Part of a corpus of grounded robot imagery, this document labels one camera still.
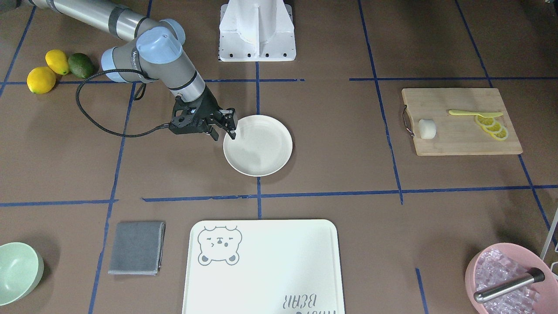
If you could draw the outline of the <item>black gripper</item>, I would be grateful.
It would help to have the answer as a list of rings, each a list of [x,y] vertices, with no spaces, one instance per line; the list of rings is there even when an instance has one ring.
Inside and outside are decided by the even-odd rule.
[[[202,94],[190,102],[176,96],[173,117],[169,129],[174,134],[207,133],[213,141],[219,139],[217,126],[226,131],[232,140],[236,138],[238,116],[235,109],[221,109],[215,96],[208,87]]]

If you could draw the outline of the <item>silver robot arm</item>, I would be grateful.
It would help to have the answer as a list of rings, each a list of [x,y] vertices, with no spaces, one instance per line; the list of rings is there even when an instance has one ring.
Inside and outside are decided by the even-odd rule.
[[[183,50],[185,32],[172,19],[154,20],[108,0],[31,0],[30,5],[64,14],[127,42],[106,50],[102,74],[117,83],[160,80],[175,103],[169,123],[155,130],[205,133],[217,140],[219,127],[235,139],[235,109],[222,109]]]

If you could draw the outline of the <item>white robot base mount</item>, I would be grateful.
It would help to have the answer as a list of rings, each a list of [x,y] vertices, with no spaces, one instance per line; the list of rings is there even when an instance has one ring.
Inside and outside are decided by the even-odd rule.
[[[221,6],[218,59],[283,62],[296,59],[293,8],[283,0],[230,0]]]

